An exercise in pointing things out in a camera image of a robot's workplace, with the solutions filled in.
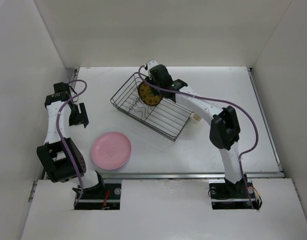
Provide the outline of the pink plate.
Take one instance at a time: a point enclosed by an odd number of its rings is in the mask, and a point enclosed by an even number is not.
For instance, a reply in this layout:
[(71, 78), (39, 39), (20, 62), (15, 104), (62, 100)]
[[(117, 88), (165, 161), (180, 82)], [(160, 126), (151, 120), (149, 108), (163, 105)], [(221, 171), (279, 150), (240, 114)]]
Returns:
[(116, 170), (127, 163), (132, 155), (132, 144), (129, 138), (116, 131), (99, 136), (91, 148), (91, 159), (103, 170)]

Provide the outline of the yellow black plate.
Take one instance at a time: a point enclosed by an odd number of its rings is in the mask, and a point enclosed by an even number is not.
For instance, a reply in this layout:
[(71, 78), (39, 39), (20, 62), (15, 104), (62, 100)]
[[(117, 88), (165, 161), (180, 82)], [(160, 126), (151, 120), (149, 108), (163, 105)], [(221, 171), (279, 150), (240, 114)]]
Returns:
[(150, 86), (145, 82), (139, 84), (137, 91), (140, 99), (148, 106), (155, 107), (163, 100), (163, 96), (154, 95)]

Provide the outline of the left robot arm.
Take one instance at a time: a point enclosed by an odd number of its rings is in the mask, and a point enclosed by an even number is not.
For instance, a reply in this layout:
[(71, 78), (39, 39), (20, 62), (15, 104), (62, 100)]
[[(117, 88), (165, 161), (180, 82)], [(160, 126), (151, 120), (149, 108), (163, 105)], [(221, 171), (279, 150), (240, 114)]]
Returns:
[(46, 96), (48, 129), (43, 145), (37, 147), (37, 156), (53, 183), (77, 181), (74, 191), (90, 194), (98, 199), (105, 194), (105, 183), (97, 171), (88, 171), (83, 154), (69, 136), (71, 126), (87, 127), (89, 119), (84, 103), (75, 103), (79, 93), (69, 83), (53, 85), (54, 93)]

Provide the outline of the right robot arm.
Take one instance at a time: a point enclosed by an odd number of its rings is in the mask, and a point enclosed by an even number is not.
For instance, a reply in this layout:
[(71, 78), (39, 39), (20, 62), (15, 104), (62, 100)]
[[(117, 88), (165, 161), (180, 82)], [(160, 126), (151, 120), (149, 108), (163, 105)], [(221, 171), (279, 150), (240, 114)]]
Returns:
[(243, 192), (244, 172), (240, 169), (238, 140), (240, 126), (236, 110), (232, 106), (220, 108), (200, 95), (180, 79), (173, 80), (166, 66), (156, 61), (147, 63), (146, 80), (154, 86), (152, 91), (188, 108), (210, 126), (209, 139), (219, 150), (224, 166), (225, 191), (231, 197)]

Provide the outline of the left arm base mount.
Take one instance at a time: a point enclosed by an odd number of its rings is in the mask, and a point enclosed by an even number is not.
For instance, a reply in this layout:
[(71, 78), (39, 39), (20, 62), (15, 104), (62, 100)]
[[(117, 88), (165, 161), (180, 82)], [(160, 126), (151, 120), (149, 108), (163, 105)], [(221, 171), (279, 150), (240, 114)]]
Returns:
[(98, 179), (95, 186), (85, 188), (80, 197), (81, 188), (72, 189), (76, 193), (74, 210), (120, 210), (122, 181)]

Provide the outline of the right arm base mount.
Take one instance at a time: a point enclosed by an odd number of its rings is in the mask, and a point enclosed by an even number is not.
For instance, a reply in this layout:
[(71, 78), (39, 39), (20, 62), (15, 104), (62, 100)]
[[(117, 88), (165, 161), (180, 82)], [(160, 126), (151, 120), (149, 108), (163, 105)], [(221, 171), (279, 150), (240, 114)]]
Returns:
[(253, 182), (247, 180), (247, 186), (244, 180), (233, 184), (224, 179), (224, 181), (209, 181), (208, 195), (211, 199), (211, 207), (213, 210), (259, 210), (263, 201), (254, 188)]

